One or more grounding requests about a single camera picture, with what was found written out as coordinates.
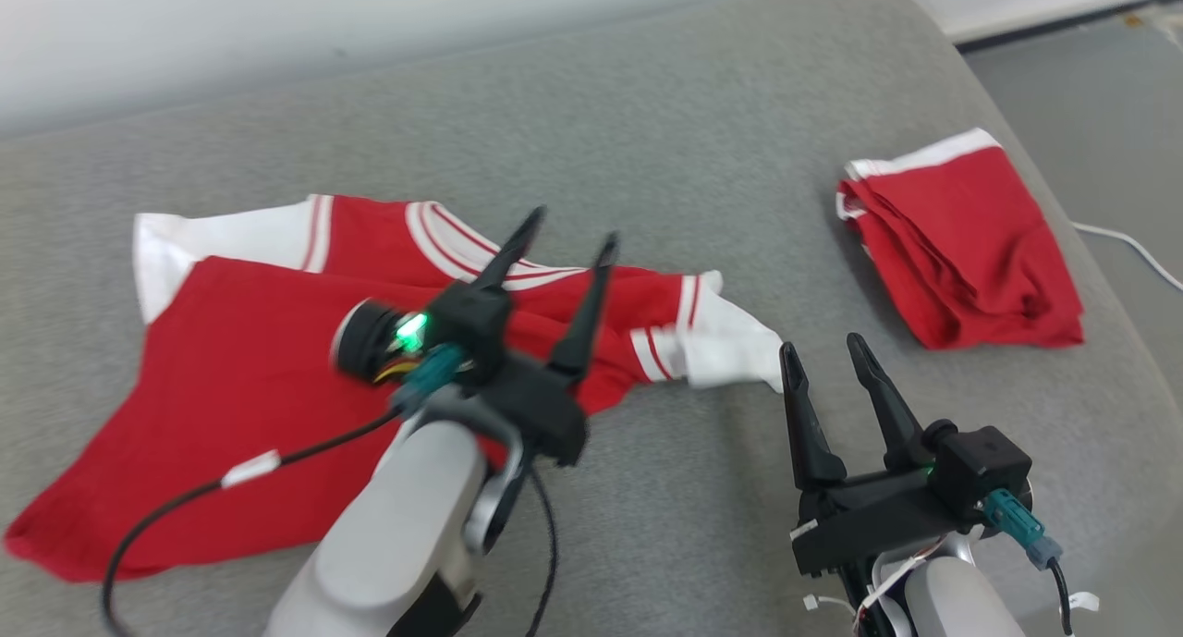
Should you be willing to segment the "red shorts white trim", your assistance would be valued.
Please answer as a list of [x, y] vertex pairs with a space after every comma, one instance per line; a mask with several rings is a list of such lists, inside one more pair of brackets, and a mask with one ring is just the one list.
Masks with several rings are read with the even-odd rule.
[[922, 346], [1082, 345], [1082, 301], [1006, 149], [975, 128], [845, 166], [836, 214]]

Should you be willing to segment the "red white jersey shirt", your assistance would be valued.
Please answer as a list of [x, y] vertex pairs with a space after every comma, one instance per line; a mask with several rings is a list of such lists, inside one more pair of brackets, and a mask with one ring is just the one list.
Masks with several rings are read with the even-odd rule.
[[[384, 412], [389, 388], [331, 368], [361, 300], [415, 310], [473, 279], [499, 246], [439, 202], [312, 195], [239, 214], [137, 214], [134, 271], [147, 322], [127, 401], [4, 535], [12, 556], [99, 583], [153, 509], [240, 461], [290, 453]], [[545, 358], [583, 300], [586, 269], [519, 260], [508, 345]], [[578, 404], [594, 414], [642, 384], [763, 381], [782, 391], [778, 334], [723, 300], [722, 276], [613, 270]], [[141, 536], [119, 581], [313, 543], [371, 478], [397, 423], [244, 489], [173, 511]]]

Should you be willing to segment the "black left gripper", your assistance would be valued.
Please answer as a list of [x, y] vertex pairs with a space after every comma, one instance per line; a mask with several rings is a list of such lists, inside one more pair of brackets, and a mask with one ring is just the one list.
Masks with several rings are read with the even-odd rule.
[[[547, 211], [544, 204], [532, 208], [470, 285], [481, 291], [506, 292], [508, 274], [528, 253]], [[508, 353], [499, 368], [481, 374], [481, 381], [468, 380], [470, 393], [517, 427], [521, 439], [536, 453], [556, 461], [558, 467], [578, 464], [588, 440], [578, 385], [592, 367], [616, 258], [618, 233], [610, 232], [588, 269], [586, 296], [567, 326], [565, 336], [554, 346], [548, 363], [523, 353]]]

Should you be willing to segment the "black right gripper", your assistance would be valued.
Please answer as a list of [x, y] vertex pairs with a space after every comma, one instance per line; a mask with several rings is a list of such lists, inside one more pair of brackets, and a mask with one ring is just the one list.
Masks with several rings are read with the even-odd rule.
[[887, 472], [862, 474], [842, 483], [847, 468], [825, 439], [812, 406], [810, 379], [794, 345], [783, 343], [780, 366], [787, 439], [794, 483], [803, 491], [799, 525], [816, 523], [794, 539], [793, 554], [802, 575], [820, 577], [904, 545], [967, 532], [967, 521], [944, 506], [929, 485], [922, 468], [930, 467], [930, 452], [922, 444], [920, 423], [896, 382], [861, 334], [848, 333], [846, 342], [883, 432]]

